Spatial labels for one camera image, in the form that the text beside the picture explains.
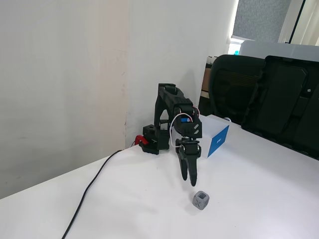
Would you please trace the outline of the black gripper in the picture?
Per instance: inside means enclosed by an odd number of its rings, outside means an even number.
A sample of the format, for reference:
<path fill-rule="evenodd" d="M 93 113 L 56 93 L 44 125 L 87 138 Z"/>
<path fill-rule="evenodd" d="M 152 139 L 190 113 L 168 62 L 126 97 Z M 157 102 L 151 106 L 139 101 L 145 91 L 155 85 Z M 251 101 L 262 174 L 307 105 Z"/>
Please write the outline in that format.
<path fill-rule="evenodd" d="M 184 181 L 187 180 L 187 168 L 190 182 L 194 187 L 197 183 L 197 159 L 201 156 L 200 141 L 189 137 L 182 137 L 175 140 L 175 151 L 177 153 L 181 175 Z"/>

